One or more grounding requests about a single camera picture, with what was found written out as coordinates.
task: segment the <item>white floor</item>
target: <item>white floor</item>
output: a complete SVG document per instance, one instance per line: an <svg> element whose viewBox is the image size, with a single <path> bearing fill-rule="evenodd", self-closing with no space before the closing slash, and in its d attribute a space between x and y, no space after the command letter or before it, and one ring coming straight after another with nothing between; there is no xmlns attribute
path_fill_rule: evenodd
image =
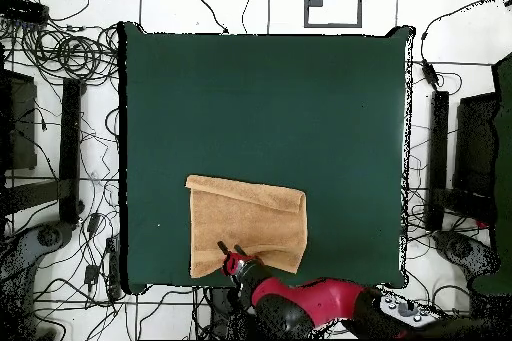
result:
<svg viewBox="0 0 512 341"><path fill-rule="evenodd" d="M118 21L141 22L147 32L220 32L220 28L214 22L209 10L199 0L89 0L89 7L78 16L59 22L61 25L73 26L101 26L108 27ZM242 25L242 13L247 0L206 0L214 9L221 24L229 29L232 34L244 32ZM421 33L427 24L434 18L455 10L475 0L363 0L363 27L361 29L305 29L303 27L303 1L304 0L270 0L270 12L268 0L251 0L244 16L244 24L247 32L270 34L284 33L324 33L339 35L372 34L384 35L396 25L410 25L416 28L414 43L414 60L420 60L419 44ZM77 12L86 4L86 0L42 0L50 7L50 14L54 19L63 18ZM95 38L98 29L87 29L82 35ZM444 18L434 23L429 29L429 35L425 40L424 53L426 58L435 64L436 70L445 73L457 73L462 77L463 84L460 90L450 96L450 130L456 128L455 111L462 97L472 96L493 91L490 64L495 63L512 51L512 12L503 6L502 1L477 6L467 12ZM42 79L34 68L22 66L18 63L27 63L23 52L14 54L14 70L30 76L34 76L38 89L38 104L55 113L52 116L44 111L46 123L59 123L60 102L50 85ZM453 74L444 75L443 89L454 92L459 87L459 80ZM419 65L414 65L413 77L415 81L423 78ZM115 202L117 197L117 175L119 168L118 154L114 138L104 126L107 113L118 106L118 96L113 85L106 82L102 86L89 87L82 99L82 110L85 121L90 125L82 125L82 129L95 133L97 138L90 138L82 145L83 165L81 166L80 197L86 205L86 213L90 208L95 208L100 203L100 196L105 187L104 178L113 177L107 185L107 191L113 195ZM61 94L62 87L56 87L57 94ZM427 126L429 124L429 97L431 88L425 81L414 85L413 94L413 124ZM114 128L114 118L110 119L110 127ZM411 145L420 144L427 139L428 131L425 128L413 127ZM448 174L453 173L453 150L456 133L449 136L449 164ZM57 171L59 162L59 149L55 147L60 141L60 126L48 125L43 132L41 126L36 126L36 142L45 150L53 168ZM413 168L423 167L427 161L427 146L423 144L411 151L416 160L411 158L410 165ZM421 187L420 177L424 182L425 171L411 170L411 187ZM52 179L51 171L46 160L38 150L38 165L33 171L17 171L14 185L35 182L38 179L25 179L34 177L46 177ZM411 206L419 201L412 200ZM14 215L14 229L21 227L37 209L19 212ZM112 210L105 200L101 203L99 211L108 213ZM57 206L36 214L31 224L42 222L57 215ZM451 226L453 219L445 220L447 226ZM118 217L112 220L113 227L105 229L96 238L99 252L95 252L95 259L101 258L101 252L105 246L105 240L112 230L119 229ZM474 226L474 221L466 222L467 226ZM479 238L488 242L484 233ZM73 235L71 242L64 249L47 256L41 267L58 262L74 255L74 257L61 263L57 263L47 269L39 269L36 277L35 291L43 290L51 280L55 278L69 279L77 288L83 284L85 261L81 261L78 232ZM427 249L418 244L411 243L407 256L415 257L425 253ZM428 288L430 295L433 289L445 285L456 284L465 287L465 280L461 271L444 261L433 250L428 251L423 257L408 260L407 269L414 274ZM44 317L51 310L60 306L59 311L52 313L51 318L64 324L67 328L65 340L85 340L91 330L105 318L106 312L102 308L84 309L84 300L67 285L62 286L56 282L49 294L45 294L36 303L41 309L39 315ZM106 298L105 291L100 286L96 292L96 299ZM170 286L154 286L146 294L139 297L139 305L136 307L134 297L125 297L118 306L121 311L116 318L110 317L107 323L113 322L101 335L101 340L128 340L127 325L130 337L134 338L135 309L137 317L149 315L160 301L162 296L171 290L177 290ZM400 294L407 298L424 299L424 288L414 279L411 279ZM189 335L191 327L191 295L169 294L165 299L165 305L143 323L144 339L182 339ZM468 300L464 294L443 290L437 303L443 309L467 309ZM200 308L200 320L203 324L208 322L208 308ZM351 337L350 334L338 336Z"/></svg>

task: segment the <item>white tile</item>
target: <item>white tile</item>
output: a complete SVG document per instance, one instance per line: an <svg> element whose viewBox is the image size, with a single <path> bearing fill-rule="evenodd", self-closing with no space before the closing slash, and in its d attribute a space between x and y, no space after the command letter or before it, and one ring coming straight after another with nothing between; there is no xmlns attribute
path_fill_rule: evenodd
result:
<svg viewBox="0 0 512 341"><path fill-rule="evenodd" d="M435 18L476 0L399 0L398 22L417 30L414 58L420 59L420 38ZM503 0L475 6L434 22L424 43L429 61L495 63L512 51L512 13Z"/></svg>

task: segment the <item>metal frame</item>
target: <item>metal frame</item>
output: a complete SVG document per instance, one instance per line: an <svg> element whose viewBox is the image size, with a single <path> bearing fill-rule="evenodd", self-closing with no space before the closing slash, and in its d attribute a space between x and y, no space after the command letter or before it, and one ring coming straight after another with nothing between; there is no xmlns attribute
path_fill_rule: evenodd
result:
<svg viewBox="0 0 512 341"><path fill-rule="evenodd" d="M304 0L304 27L305 28L361 28L363 26L363 0L357 1L356 23L309 23L310 0Z"/></svg>

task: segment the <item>tan towel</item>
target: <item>tan towel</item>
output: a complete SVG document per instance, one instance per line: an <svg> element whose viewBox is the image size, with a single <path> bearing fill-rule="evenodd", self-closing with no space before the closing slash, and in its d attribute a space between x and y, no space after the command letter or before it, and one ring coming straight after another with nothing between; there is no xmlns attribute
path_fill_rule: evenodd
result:
<svg viewBox="0 0 512 341"><path fill-rule="evenodd" d="M306 196L284 187L190 175L191 267L199 278L222 266L222 240L266 265L297 273L307 242Z"/></svg>

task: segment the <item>green table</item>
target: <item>green table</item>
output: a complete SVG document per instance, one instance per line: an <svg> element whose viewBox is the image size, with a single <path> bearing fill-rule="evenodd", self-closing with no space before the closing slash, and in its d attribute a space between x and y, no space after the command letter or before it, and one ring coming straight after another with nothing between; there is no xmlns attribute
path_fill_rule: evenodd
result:
<svg viewBox="0 0 512 341"><path fill-rule="evenodd" d="M276 270L284 282L403 286L410 28L387 37L178 35L126 23L119 33L122 268L132 292L231 285L219 272L189 276L189 174L306 193L308 246L297 275Z"/></svg>

